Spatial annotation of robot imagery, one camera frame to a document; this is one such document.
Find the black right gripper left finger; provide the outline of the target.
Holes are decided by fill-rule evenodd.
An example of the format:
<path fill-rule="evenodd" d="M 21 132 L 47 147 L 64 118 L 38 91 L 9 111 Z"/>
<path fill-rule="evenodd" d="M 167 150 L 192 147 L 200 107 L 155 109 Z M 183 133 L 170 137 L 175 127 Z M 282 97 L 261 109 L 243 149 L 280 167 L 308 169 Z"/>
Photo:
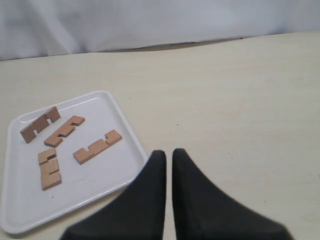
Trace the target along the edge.
<path fill-rule="evenodd" d="M 161 240 L 166 207 L 167 161 L 154 150 L 135 180 L 115 200 L 69 226 L 62 240 Z"/>

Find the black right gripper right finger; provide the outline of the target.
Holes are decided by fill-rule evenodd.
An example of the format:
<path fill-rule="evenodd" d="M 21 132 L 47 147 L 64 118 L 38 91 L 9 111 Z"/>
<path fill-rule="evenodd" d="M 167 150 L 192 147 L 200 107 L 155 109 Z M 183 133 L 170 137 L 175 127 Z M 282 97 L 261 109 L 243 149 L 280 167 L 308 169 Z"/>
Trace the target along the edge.
<path fill-rule="evenodd" d="M 291 240 L 287 228 L 214 185 L 185 149 L 172 154 L 172 206 L 178 240 Z"/>

